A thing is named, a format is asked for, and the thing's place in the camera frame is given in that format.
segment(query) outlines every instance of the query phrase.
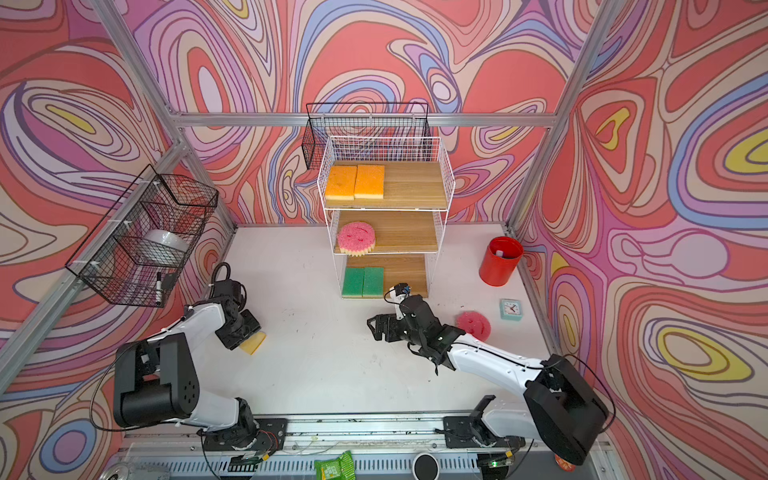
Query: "orange sponge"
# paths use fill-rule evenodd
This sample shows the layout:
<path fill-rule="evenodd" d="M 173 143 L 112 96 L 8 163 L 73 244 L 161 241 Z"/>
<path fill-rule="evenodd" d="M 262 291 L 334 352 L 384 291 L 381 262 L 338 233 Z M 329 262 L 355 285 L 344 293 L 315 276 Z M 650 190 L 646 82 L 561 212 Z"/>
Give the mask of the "orange sponge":
<path fill-rule="evenodd" d="M 326 186 L 326 200 L 355 200 L 357 167 L 331 167 Z"/>
<path fill-rule="evenodd" d="M 358 165 L 355 198 L 384 198 L 384 166 Z"/>

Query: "red cylindrical container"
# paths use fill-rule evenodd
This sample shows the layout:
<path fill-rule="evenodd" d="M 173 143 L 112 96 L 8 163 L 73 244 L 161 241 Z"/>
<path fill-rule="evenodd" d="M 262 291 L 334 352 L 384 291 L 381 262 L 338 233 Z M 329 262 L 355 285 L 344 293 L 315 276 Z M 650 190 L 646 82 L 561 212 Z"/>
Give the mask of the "red cylindrical container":
<path fill-rule="evenodd" d="M 502 252 L 501 257 L 496 255 L 498 251 Z M 505 285 L 524 252 L 523 246 L 514 238 L 496 237 L 485 249 L 485 257 L 480 265 L 480 278 L 491 286 Z"/>

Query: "psychedelic wall pattern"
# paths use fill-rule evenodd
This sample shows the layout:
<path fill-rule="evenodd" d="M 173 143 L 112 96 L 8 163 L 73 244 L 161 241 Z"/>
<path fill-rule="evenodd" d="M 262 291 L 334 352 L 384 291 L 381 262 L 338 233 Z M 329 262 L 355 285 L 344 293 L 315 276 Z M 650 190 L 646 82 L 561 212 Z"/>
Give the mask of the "psychedelic wall pattern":
<path fill-rule="evenodd" d="M 766 65 L 765 2 L 628 2 L 518 232 L 629 478 L 768 472 Z"/>
<path fill-rule="evenodd" d="M 189 127 L 187 138 L 236 223 L 322 223 L 317 170 L 306 169 L 300 130 Z M 451 220 L 505 221 L 544 128 L 456 130 L 449 151 L 456 178 Z"/>
<path fill-rule="evenodd" d="M 554 111 L 597 4 L 153 0 L 120 8 L 177 111 L 420 98 L 436 112 L 487 113 L 531 100 L 533 111 Z"/>
<path fill-rule="evenodd" d="M 438 113 L 542 113 L 554 111 L 597 5 L 171 0 L 121 8 L 178 111 L 301 112 L 314 101 L 422 100 Z M 323 221 L 316 172 L 303 166 L 302 133 L 187 129 L 240 224 Z M 435 134 L 458 181 L 452 220 L 505 220 L 543 129 Z"/>
<path fill-rule="evenodd" d="M 0 337 L 170 142 L 85 0 L 0 2 Z M 214 217 L 162 310 L 110 306 L 85 290 L 0 397 L 0 478 L 98 475 L 121 441 L 88 403 L 118 345 L 158 331 L 200 298 L 227 232 Z M 112 426 L 111 378 L 96 401 Z"/>

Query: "yellow sponge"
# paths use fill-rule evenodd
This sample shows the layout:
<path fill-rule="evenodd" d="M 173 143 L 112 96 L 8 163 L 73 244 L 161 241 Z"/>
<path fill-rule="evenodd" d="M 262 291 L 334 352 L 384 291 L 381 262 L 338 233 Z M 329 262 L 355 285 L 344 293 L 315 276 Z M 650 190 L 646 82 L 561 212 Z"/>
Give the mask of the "yellow sponge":
<path fill-rule="evenodd" d="M 384 198 L 383 165 L 358 165 L 355 198 Z"/>
<path fill-rule="evenodd" d="M 256 332 L 248 340 L 240 344 L 240 349 L 248 355 L 253 355 L 253 352 L 256 352 L 256 349 L 259 348 L 264 339 L 266 339 L 266 333 Z"/>
<path fill-rule="evenodd" d="M 356 166 L 331 167 L 326 185 L 326 200 L 355 200 Z"/>

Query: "black wire basket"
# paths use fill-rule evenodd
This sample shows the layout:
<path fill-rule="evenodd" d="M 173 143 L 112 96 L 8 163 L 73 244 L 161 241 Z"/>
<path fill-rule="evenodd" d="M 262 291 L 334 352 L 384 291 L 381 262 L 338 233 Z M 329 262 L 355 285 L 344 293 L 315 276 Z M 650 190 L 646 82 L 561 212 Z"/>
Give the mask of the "black wire basket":
<path fill-rule="evenodd" d="M 301 149 L 307 170 L 320 168 L 330 136 L 432 136 L 429 104 L 424 101 L 318 102 L 306 104 L 306 112 Z"/>
<path fill-rule="evenodd" d="M 137 190 L 129 186 L 124 195 Z M 109 221 L 109 213 L 66 267 L 109 303 L 162 307 L 200 240 L 219 193 L 184 175 L 155 172 L 139 194 L 138 202 L 96 253 L 74 260 L 93 232 Z"/>

